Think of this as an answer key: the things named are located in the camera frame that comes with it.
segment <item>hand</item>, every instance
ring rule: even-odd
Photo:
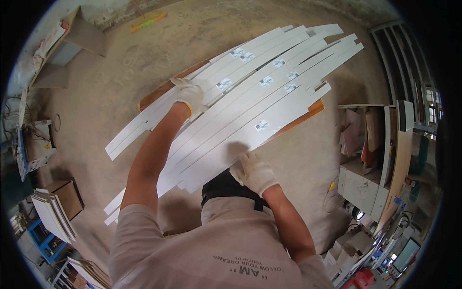
[[[202,104],[204,92],[200,86],[193,84],[188,79],[170,78],[170,81],[180,89],[177,101],[184,102],[188,106],[191,110],[190,118],[196,113],[207,111],[208,107]]]
[[[242,163],[243,171],[238,171],[237,175],[246,187],[257,193],[260,198],[263,192],[275,185],[279,184],[274,179],[273,170],[264,162],[258,160],[254,153],[239,154],[239,159]]]

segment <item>forearm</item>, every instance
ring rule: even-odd
[[[165,166],[173,139],[190,114],[186,104],[175,102],[146,138],[128,173],[121,209],[141,203],[157,212],[156,187],[159,174]]]
[[[282,244],[295,262],[316,255],[310,232],[302,217],[287,199],[279,184],[266,189],[263,199],[273,211]]]

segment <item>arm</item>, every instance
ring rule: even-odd
[[[270,206],[281,242],[288,249],[291,258],[298,263],[306,257],[316,255],[315,245],[305,222],[274,179],[273,170],[253,153],[241,154],[239,159],[243,167],[243,171],[238,171],[239,178]]]
[[[287,199],[281,186],[275,184],[267,188],[262,196],[273,211],[279,237],[291,258],[300,262],[306,257],[316,255],[315,244],[305,222]]]
[[[120,209],[143,204],[157,213],[157,181],[165,166],[170,146],[183,123],[192,115],[205,112],[204,92],[190,80],[170,79],[181,91],[177,102],[167,112],[140,148],[128,173],[127,188]]]

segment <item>concrete floor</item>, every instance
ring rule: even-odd
[[[139,112],[138,102],[170,77],[195,63],[276,27],[338,23],[356,33],[365,49],[331,73],[325,110],[256,149],[274,169],[287,197],[308,225],[318,253],[346,229],[339,199],[326,197],[338,176],[340,117],[337,105],[388,103],[382,67],[366,28],[340,14],[301,2],[186,0],[163,8],[168,16],[131,34],[130,23],[107,33],[107,57],[82,51],[68,64],[68,89],[44,91],[42,115],[61,117],[53,137],[58,153],[40,169],[44,185],[74,177],[85,210],[72,220],[74,246],[107,271],[116,224],[104,224],[103,208],[125,187],[145,133],[111,161],[104,148]],[[329,37],[328,42],[344,35]],[[178,188],[159,200],[161,228],[184,232],[200,225],[201,195]]]

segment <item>person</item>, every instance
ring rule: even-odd
[[[185,121],[205,111],[204,93],[185,80],[179,100],[133,161],[109,255],[112,288],[333,288],[304,221],[273,171],[254,154],[239,156],[202,189],[202,226],[165,239],[156,184]]]

